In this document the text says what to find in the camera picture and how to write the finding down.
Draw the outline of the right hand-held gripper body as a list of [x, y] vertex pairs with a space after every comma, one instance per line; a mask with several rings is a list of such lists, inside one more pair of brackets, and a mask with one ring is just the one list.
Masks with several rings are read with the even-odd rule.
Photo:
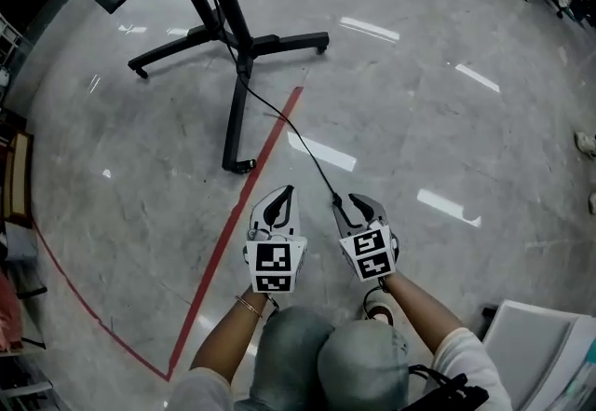
[[396, 270], [399, 244], [389, 225], [375, 223], [339, 240], [348, 263], [361, 281], [380, 279]]

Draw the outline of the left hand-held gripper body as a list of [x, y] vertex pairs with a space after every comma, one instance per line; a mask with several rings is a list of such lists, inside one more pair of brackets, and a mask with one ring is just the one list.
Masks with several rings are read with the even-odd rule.
[[243, 249], [255, 293], [289, 294], [304, 262], [307, 239], [251, 229]]

